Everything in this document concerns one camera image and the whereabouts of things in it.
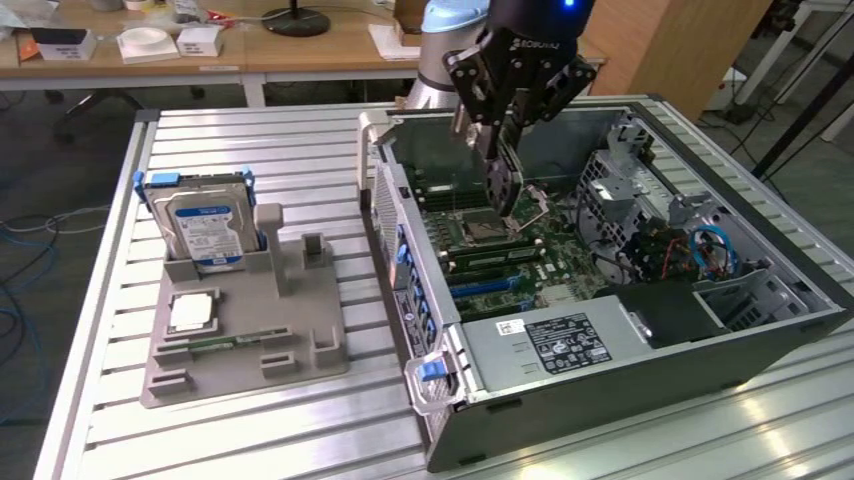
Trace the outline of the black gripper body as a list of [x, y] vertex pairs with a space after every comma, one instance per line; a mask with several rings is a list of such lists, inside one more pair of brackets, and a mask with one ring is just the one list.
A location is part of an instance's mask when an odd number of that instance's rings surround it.
[[575, 56], [594, 4], [594, 0], [494, 0], [489, 6], [489, 40], [507, 51]]

